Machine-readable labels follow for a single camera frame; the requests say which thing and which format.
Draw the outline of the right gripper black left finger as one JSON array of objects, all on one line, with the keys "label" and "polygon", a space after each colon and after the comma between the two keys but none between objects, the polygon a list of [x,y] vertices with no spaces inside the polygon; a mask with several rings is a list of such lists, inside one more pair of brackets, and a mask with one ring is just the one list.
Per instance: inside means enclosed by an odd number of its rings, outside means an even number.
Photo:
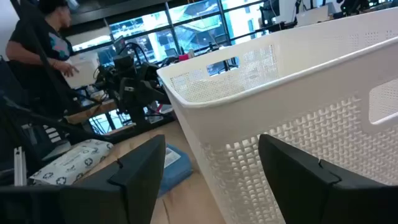
[{"label": "right gripper black left finger", "polygon": [[63,224],[149,224],[165,162],[156,135],[105,168],[62,190]]}]

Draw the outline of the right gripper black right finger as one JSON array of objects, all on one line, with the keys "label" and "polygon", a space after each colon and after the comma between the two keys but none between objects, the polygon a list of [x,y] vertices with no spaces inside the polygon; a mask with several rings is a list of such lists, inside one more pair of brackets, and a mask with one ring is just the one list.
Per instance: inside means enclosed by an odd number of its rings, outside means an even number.
[{"label": "right gripper black right finger", "polygon": [[259,156],[286,224],[398,224],[398,185],[384,185],[268,134]]}]

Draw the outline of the blue first aid kit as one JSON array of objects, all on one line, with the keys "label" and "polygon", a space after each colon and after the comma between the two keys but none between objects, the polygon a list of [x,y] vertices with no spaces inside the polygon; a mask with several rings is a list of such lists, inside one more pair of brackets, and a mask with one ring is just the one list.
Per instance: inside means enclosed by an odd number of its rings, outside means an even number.
[{"label": "blue first aid kit", "polygon": [[168,144],[165,152],[164,172],[160,183],[158,198],[172,190],[176,185],[191,176],[192,162],[188,154]]}]

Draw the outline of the white patterned wipes pack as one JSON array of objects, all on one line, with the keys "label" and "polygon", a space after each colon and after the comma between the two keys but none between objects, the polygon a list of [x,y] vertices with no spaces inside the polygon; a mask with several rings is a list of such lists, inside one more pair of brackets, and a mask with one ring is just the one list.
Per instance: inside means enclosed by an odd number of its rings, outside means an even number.
[{"label": "white patterned wipes pack", "polygon": [[34,185],[71,185],[102,162],[113,144],[97,139],[83,141],[38,170],[29,179]]}]

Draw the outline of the white perforated plastic basket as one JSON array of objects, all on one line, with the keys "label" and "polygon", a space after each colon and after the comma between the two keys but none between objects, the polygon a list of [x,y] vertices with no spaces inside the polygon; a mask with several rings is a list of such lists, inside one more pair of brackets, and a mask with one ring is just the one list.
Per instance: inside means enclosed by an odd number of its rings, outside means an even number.
[{"label": "white perforated plastic basket", "polygon": [[398,184],[398,7],[277,31],[158,75],[226,224],[283,224],[261,134]]}]

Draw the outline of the silver aluminium extrusion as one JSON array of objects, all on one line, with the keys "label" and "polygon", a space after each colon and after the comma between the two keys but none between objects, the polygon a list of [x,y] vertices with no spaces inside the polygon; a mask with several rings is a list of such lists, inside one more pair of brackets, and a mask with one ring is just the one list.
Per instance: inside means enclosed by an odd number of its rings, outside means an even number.
[{"label": "silver aluminium extrusion", "polygon": [[21,146],[14,149],[14,185],[27,185],[25,152],[23,151]]}]

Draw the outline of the white storage box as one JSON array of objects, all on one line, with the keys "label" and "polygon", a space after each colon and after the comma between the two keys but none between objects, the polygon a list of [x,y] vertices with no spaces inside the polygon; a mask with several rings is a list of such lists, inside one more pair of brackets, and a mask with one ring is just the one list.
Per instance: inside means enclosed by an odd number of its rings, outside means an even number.
[{"label": "white storage box", "polygon": [[97,53],[85,52],[74,55],[67,62],[79,70],[72,77],[65,77],[71,88],[79,88],[95,82],[94,73],[100,65]]}]

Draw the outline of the white laptop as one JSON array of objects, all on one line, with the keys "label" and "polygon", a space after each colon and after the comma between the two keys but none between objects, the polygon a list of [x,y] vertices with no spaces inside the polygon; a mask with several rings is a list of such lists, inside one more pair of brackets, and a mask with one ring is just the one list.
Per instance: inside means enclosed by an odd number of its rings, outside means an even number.
[{"label": "white laptop", "polygon": [[297,27],[327,21],[330,17],[328,6],[322,6],[297,14]]}]

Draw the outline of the person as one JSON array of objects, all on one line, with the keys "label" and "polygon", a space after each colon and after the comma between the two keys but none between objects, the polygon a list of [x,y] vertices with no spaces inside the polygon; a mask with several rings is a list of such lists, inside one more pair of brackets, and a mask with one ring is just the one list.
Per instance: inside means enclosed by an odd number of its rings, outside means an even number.
[{"label": "person", "polygon": [[69,63],[71,43],[60,30],[70,27],[67,0],[38,0],[38,14],[20,19],[6,45],[6,56],[21,86],[44,105],[61,111],[78,103],[65,80],[78,73]]}]

